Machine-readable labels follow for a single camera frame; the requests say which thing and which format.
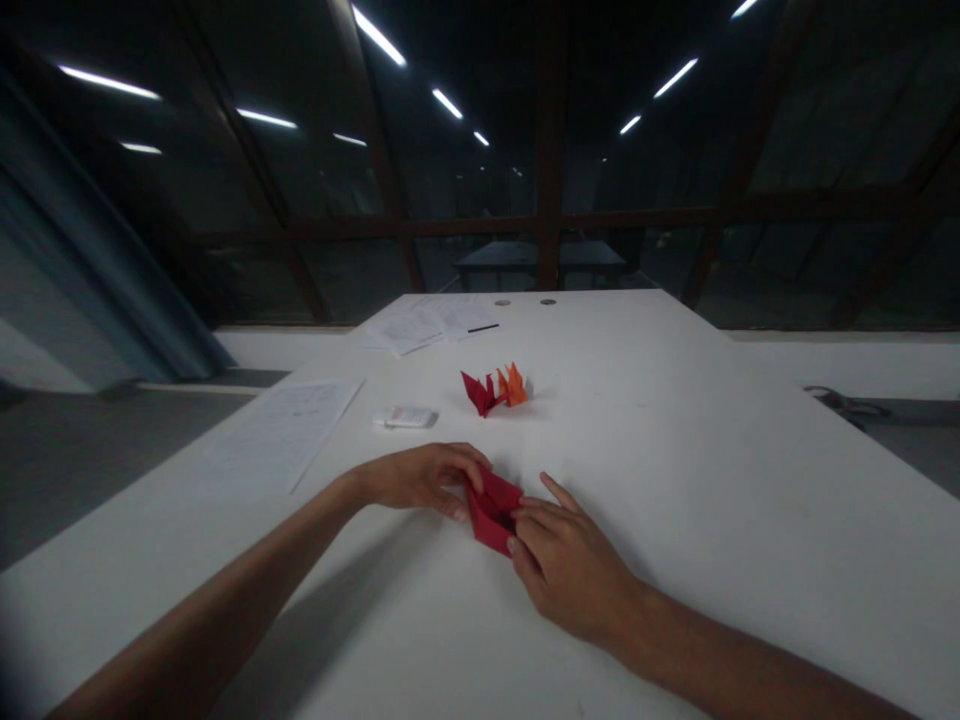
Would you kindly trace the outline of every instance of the wall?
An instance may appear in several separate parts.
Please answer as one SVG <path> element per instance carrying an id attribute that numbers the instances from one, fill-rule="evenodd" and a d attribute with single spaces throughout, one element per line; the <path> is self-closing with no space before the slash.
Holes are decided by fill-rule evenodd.
<path id="1" fill-rule="evenodd" d="M 240 367 L 295 370 L 332 349 L 344 332 L 225 328 L 214 334 Z M 827 385 L 853 397 L 960 398 L 960 333 L 728 335 L 797 385 Z"/>
<path id="2" fill-rule="evenodd" d="M 134 372 L 96 326 L 0 232 L 0 377 L 27 390 L 94 393 Z"/>

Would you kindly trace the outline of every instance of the curtain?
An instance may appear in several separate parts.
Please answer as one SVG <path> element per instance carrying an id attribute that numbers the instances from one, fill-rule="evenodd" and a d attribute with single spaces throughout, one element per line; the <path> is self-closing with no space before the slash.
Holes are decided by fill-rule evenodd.
<path id="1" fill-rule="evenodd" d="M 234 364 L 137 232 L 0 71 L 0 226 L 144 380 Z"/>

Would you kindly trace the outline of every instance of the gray floor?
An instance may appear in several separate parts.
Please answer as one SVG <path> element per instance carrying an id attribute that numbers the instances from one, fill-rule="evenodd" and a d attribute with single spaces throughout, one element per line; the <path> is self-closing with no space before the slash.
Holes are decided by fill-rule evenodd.
<path id="1" fill-rule="evenodd" d="M 284 374 L 240 372 L 219 382 L 268 387 Z M 0 403 L 0 571 L 252 399 L 128 389 L 109 399 L 33 394 Z M 899 408 L 896 415 L 909 421 Z M 867 432 L 960 499 L 960 427 L 871 425 Z"/>

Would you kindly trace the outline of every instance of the table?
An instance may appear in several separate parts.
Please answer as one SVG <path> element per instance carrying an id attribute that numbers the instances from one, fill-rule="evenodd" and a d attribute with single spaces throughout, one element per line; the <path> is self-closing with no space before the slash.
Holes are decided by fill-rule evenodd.
<path id="1" fill-rule="evenodd" d="M 505 272 L 537 275 L 537 246 L 515 240 L 494 240 L 487 243 L 453 266 L 460 274 L 460 287 L 470 292 L 470 273 L 493 272 L 497 274 L 497 290 L 502 290 Z M 596 287 L 596 278 L 603 275 L 616 285 L 627 263 L 602 240 L 584 240 L 560 244 L 559 281 L 564 287 L 566 276 L 572 272 L 590 273 L 591 285 Z"/>
<path id="2" fill-rule="evenodd" d="M 960 504 L 660 290 L 482 299 L 502 332 L 397 359 L 360 348 L 361 329 L 290 377 L 367 378 L 295 494 L 183 501 L 191 464 L 241 410 L 0 577 L 31 714 L 341 471 L 466 439 L 530 492 L 550 471 L 680 600 L 923 717 L 955 716 Z M 479 418 L 458 371 L 510 361 L 532 402 Z M 388 404 L 440 418 L 375 429 Z M 334 542 L 218 713 L 700 717 L 539 618 L 469 529 L 381 508 Z"/>

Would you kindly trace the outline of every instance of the red origami paper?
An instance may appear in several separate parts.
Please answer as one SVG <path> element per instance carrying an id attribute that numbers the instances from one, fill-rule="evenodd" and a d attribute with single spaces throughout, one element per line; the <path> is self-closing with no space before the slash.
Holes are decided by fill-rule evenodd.
<path id="1" fill-rule="evenodd" d="M 467 389 L 467 397 L 483 417 L 489 415 L 491 410 L 507 399 L 506 395 L 497 397 L 493 394 L 493 380 L 489 375 L 487 375 L 487 386 L 484 387 L 479 380 L 474 380 L 462 370 L 460 374 L 463 375 L 463 386 Z"/>
<path id="2" fill-rule="evenodd" d="M 484 467 L 480 468 L 480 474 L 483 476 L 483 495 L 478 495 L 470 483 L 466 484 L 473 536 L 487 547 L 510 557 L 507 540 L 513 535 L 514 528 L 510 513 L 520 509 L 523 493 L 516 485 Z"/>
<path id="3" fill-rule="evenodd" d="M 527 391 L 523 389 L 523 378 L 517 371 L 517 364 L 510 363 L 507 368 L 507 378 L 504 379 L 500 368 L 497 368 L 497 379 L 500 385 L 500 395 L 507 397 L 507 407 L 522 405 L 530 398 L 527 397 Z"/>

